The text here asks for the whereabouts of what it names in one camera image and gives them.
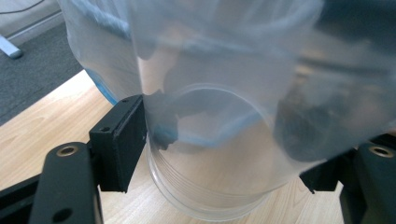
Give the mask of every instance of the black metal bracket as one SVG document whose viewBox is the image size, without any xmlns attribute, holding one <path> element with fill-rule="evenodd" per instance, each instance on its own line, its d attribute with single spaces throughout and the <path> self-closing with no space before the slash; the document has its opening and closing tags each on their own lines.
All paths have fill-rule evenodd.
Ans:
<svg viewBox="0 0 396 224">
<path fill-rule="evenodd" d="M 313 193 L 344 185 L 345 223 L 396 223 L 396 137 L 383 134 L 371 142 L 300 175 Z"/>
<path fill-rule="evenodd" d="M 90 131 L 46 157 L 43 172 L 0 191 L 0 223 L 103 223 L 103 191 L 127 191 L 146 144 L 141 95 L 116 104 Z"/>
</svg>

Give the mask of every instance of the metal screw hole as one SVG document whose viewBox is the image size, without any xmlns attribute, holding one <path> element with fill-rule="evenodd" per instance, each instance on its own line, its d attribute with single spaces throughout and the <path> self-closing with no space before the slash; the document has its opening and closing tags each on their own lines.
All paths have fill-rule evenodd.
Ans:
<svg viewBox="0 0 396 224">
<path fill-rule="evenodd" d="M 54 223 L 64 222 L 68 218 L 70 218 L 72 216 L 72 214 L 73 214 L 73 211 L 70 208 L 62 209 L 62 210 L 56 212 L 55 215 L 53 215 L 52 222 L 54 222 Z"/>
<path fill-rule="evenodd" d="M 380 156 L 380 157 L 385 157 L 385 158 L 392 158 L 393 153 L 384 147 L 370 147 L 369 148 L 371 152 L 373 152 L 375 155 Z"/>
<path fill-rule="evenodd" d="M 59 157 L 66 157 L 75 154 L 78 151 L 78 147 L 75 146 L 66 146 L 61 149 L 59 149 L 56 152 L 56 155 Z"/>
<path fill-rule="evenodd" d="M 105 132 L 110 131 L 110 128 L 109 127 L 104 127 L 104 128 L 101 128 L 100 131 L 105 133 Z"/>
</svg>

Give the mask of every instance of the transparent plastic cylinder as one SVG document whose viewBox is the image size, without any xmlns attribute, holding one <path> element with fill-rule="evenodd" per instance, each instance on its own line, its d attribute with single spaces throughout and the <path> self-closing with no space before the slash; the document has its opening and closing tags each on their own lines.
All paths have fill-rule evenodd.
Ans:
<svg viewBox="0 0 396 224">
<path fill-rule="evenodd" d="M 129 7 L 151 174 L 193 217 L 241 217 L 395 119 L 394 51 L 329 31 L 340 21 L 326 13 L 340 6 L 147 0 Z"/>
</svg>

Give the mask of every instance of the gray carpet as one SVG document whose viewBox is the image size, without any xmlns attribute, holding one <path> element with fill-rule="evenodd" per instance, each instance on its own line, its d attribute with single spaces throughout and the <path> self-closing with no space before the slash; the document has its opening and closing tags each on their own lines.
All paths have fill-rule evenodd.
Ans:
<svg viewBox="0 0 396 224">
<path fill-rule="evenodd" d="M 0 125 L 82 70 L 66 38 L 64 23 L 22 44 L 12 60 L 0 51 Z"/>
</svg>

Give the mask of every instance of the wooden table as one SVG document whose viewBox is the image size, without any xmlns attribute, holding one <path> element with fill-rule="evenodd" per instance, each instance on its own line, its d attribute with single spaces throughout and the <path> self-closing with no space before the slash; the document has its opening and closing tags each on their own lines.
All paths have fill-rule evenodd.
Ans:
<svg viewBox="0 0 396 224">
<path fill-rule="evenodd" d="M 111 104 L 80 72 L 0 128 L 0 189 L 41 172 L 48 151 L 87 142 Z M 275 190 L 267 203 L 227 223 L 342 223 L 336 192 L 311 194 L 300 179 Z M 105 223 L 207 223 L 179 212 L 158 191 L 142 153 L 127 194 L 101 193 Z"/>
</svg>

